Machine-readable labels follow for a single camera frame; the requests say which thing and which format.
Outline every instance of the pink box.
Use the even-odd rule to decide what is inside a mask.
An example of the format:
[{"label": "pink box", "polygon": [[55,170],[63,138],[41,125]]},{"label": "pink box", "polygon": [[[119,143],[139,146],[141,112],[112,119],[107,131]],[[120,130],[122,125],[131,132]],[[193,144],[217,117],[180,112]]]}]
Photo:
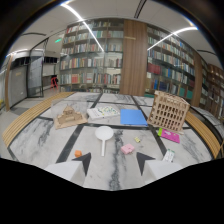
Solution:
[{"label": "pink box", "polygon": [[163,129],[161,137],[180,143],[180,137],[178,134],[173,133],[171,131],[167,131],[165,129]]},{"label": "pink box", "polygon": [[127,144],[127,145],[124,145],[121,147],[121,151],[124,153],[124,154],[128,154],[130,152],[132,152],[134,150],[134,146],[131,145],[131,144]]}]

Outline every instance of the architectural model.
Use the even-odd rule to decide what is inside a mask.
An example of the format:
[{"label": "architectural model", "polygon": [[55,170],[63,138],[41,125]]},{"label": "architectural model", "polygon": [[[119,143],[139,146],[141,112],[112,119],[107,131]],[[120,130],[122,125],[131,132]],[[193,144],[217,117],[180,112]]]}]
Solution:
[{"label": "architectural model", "polygon": [[87,119],[80,112],[76,112],[72,107],[66,106],[63,114],[58,115],[54,119],[56,129],[65,128],[77,124],[83,124],[87,122]]}]

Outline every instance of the ceiling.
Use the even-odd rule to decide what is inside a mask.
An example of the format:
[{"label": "ceiling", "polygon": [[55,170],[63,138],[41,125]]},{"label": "ceiling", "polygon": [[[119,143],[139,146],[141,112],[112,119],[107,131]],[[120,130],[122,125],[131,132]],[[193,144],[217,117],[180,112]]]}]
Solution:
[{"label": "ceiling", "polygon": [[[192,26],[192,24],[190,25],[190,21],[181,14],[151,0],[146,1],[138,19],[135,19],[134,16],[139,2],[140,0],[73,0],[69,3],[69,6],[74,8],[83,19],[104,17],[134,19],[156,25],[169,32]],[[65,30],[67,25],[77,21],[78,19],[71,12],[64,7],[57,6],[39,18],[24,32],[42,33],[46,36],[20,36],[11,47],[9,53],[20,49],[31,49],[42,40],[58,33],[59,31]],[[187,31],[178,35],[195,50],[203,50],[213,53],[198,52],[207,63],[222,68],[219,59],[214,55],[214,50],[200,31]],[[54,43],[56,39],[57,35],[54,35],[49,39],[47,50],[49,52],[52,51],[59,54],[61,42]]]}]

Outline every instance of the blue paper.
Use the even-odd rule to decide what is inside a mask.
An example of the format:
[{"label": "blue paper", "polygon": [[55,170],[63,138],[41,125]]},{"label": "blue paper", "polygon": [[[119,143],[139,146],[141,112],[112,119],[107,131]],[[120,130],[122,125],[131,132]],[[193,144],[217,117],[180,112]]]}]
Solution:
[{"label": "blue paper", "polygon": [[141,110],[121,109],[121,124],[148,125]]}]

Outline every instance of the wooden bench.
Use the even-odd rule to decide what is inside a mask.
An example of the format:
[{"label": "wooden bench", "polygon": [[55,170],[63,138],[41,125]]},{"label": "wooden bench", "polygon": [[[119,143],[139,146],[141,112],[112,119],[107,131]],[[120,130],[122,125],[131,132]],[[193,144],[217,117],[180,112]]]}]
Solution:
[{"label": "wooden bench", "polygon": [[33,119],[38,117],[45,110],[50,108],[52,100],[65,98],[65,97],[70,96],[73,93],[74,92],[58,93],[52,97],[49,97],[48,99],[44,100],[43,102],[37,104],[36,106],[28,109],[23,114],[21,114],[18,118],[16,118],[2,134],[3,141],[6,145],[6,147],[8,147],[10,145],[10,143],[13,141],[13,139],[16,137],[16,135],[21,130],[23,130],[23,128],[26,127],[26,125],[28,125]]},{"label": "wooden bench", "polygon": [[185,120],[198,132],[198,134],[207,143],[214,158],[216,159],[222,147],[220,146],[214,134],[210,131],[210,129],[205,124],[203,124],[190,111],[187,112]]}]

